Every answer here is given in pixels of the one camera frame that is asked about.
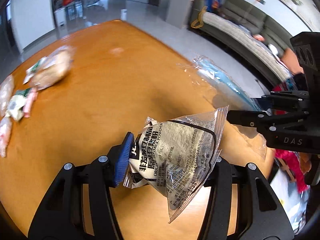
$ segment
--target orange table surface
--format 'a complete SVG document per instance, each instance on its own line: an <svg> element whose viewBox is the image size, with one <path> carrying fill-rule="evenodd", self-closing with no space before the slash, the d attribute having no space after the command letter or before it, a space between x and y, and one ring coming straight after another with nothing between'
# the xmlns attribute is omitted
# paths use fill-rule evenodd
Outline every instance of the orange table surface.
<svg viewBox="0 0 320 240"><path fill-rule="evenodd" d="M39 92L31 117L13 124L7 157L0 159L0 200L26 235L65 163L91 163L121 143L127 131L137 135L147 116L166 121L214 110L176 65L188 65L188 60L119 20L78 31L33 55L13 72L15 90L28 87L22 85L26 69L62 45L75 48L70 74ZM265 176L269 174L273 151L268 149L263 160L228 122L220 148L230 163L254 162ZM167 199L151 186L119 187L111 195L125 239L196 239L209 191L202 188L171 224ZM236 197L235 190L230 233L236 221ZM92 233L92 227L87 226L87 232Z"/></svg>

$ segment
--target blue plastic item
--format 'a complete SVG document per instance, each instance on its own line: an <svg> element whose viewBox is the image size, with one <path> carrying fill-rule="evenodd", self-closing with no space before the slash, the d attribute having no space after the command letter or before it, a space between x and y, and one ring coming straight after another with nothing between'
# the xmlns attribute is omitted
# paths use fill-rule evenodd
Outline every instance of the blue plastic item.
<svg viewBox="0 0 320 240"><path fill-rule="evenodd" d="M205 79L238 110L261 111L260 107L228 76L207 58L194 60L198 75Z"/></svg>
<svg viewBox="0 0 320 240"><path fill-rule="evenodd" d="M129 155L134 144L134 135L130 132L125 136L119 149L119 158L115 164L115 176L113 183L117 187L123 181L125 172L129 164Z"/></svg>

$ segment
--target food package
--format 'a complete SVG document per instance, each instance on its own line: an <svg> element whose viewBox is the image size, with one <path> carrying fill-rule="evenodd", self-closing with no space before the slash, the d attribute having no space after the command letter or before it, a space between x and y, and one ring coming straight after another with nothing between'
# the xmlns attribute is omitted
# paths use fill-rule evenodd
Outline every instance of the food package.
<svg viewBox="0 0 320 240"><path fill-rule="evenodd" d="M32 107L33 101L37 99L37 96L38 96L37 90L35 88L32 88L30 93L27 96L27 102L22 109L25 118L30 117L31 107Z"/></svg>
<svg viewBox="0 0 320 240"><path fill-rule="evenodd" d="M9 100L13 93L13 89L13 76L9 75L0 86L0 116L2 117L5 115L5 111L7 110Z"/></svg>
<svg viewBox="0 0 320 240"><path fill-rule="evenodd" d="M26 84L36 74L38 68L45 62L47 57L41 58L36 64L26 70L26 77L23 80L23 84Z"/></svg>
<svg viewBox="0 0 320 240"><path fill-rule="evenodd" d="M37 90L52 86L63 79L69 72L73 56L73 49L62 46L56 49L37 68L37 72L31 78L31 83Z"/></svg>
<svg viewBox="0 0 320 240"><path fill-rule="evenodd" d="M7 145L10 140L12 123L9 117L4 117L0 121L0 156L6 156Z"/></svg>
<svg viewBox="0 0 320 240"><path fill-rule="evenodd" d="M167 197L171 223L212 172L227 112L223 107L167 122L148 118L129 156L124 186L150 184Z"/></svg>
<svg viewBox="0 0 320 240"><path fill-rule="evenodd" d="M191 82L213 107L229 106L230 110L262 111L254 98L250 98L241 87L212 60L197 56L193 65L180 66L188 74ZM248 146L263 160L267 154L265 138L254 127L234 125Z"/></svg>
<svg viewBox="0 0 320 240"><path fill-rule="evenodd" d="M5 116L11 116L16 122L20 121L24 116L23 107L28 101L28 95L30 92L31 88L26 90L17 90L15 95L10 99Z"/></svg>

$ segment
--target framed picture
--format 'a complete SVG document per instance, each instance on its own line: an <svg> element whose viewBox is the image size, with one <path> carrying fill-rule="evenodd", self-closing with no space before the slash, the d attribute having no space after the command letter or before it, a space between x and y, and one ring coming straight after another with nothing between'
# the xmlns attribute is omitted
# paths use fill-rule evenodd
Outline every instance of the framed picture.
<svg viewBox="0 0 320 240"><path fill-rule="evenodd" d="M320 32L320 13L312 0L280 0L313 32Z"/></svg>

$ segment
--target plastic wrapped bread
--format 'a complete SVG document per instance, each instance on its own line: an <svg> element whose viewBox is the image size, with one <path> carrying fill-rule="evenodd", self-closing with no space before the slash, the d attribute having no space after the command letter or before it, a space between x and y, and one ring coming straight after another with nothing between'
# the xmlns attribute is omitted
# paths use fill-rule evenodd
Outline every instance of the plastic wrapped bread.
<svg viewBox="0 0 320 240"><path fill-rule="evenodd" d="M69 46L55 50L31 78L32 85L42 90L63 79L70 70L72 56L73 49Z"/></svg>
<svg viewBox="0 0 320 240"><path fill-rule="evenodd" d="M7 145L11 136L12 123L9 117L4 117L0 121L0 156L6 156Z"/></svg>
<svg viewBox="0 0 320 240"><path fill-rule="evenodd" d="M9 75L0 86L0 116L5 115L14 89L13 76Z"/></svg>

